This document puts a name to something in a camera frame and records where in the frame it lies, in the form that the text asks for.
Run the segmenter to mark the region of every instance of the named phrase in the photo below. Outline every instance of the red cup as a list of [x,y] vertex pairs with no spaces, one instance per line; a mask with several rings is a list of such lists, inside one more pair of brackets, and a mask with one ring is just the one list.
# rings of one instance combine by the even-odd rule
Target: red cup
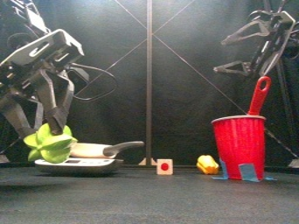
[[241,179],[239,165],[252,164],[256,178],[264,178],[265,118],[259,115],[227,116],[211,122],[220,160],[229,179]]

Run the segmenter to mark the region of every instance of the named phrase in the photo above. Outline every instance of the green toy vegetable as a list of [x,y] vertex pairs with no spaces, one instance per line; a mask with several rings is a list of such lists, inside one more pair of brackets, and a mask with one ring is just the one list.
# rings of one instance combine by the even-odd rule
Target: green toy vegetable
[[46,162],[57,164],[68,159],[71,146],[77,139],[72,137],[68,126],[64,127],[63,134],[55,136],[51,133],[49,124],[45,123],[36,133],[26,136],[22,141],[32,149],[28,156],[29,161],[42,158]]

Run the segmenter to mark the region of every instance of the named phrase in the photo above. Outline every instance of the frying pan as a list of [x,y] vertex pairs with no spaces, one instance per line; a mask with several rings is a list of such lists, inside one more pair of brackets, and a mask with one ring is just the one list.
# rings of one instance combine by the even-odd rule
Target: frying pan
[[144,142],[125,142],[115,145],[76,143],[71,146],[69,155],[75,158],[115,158],[120,151],[144,146]]

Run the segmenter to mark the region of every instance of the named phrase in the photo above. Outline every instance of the yellow toy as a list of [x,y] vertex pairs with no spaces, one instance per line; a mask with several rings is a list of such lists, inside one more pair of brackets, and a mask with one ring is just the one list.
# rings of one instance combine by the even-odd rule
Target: yellow toy
[[204,174],[219,174],[220,166],[209,155],[203,155],[197,158],[196,166]]

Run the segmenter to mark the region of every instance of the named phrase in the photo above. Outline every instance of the red dot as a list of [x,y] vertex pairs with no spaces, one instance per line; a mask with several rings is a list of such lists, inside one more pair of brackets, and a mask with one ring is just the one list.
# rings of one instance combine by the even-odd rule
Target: red dot
[[167,163],[163,163],[163,164],[161,164],[161,170],[163,170],[163,171],[167,171],[168,168],[169,168],[169,165],[168,165]]

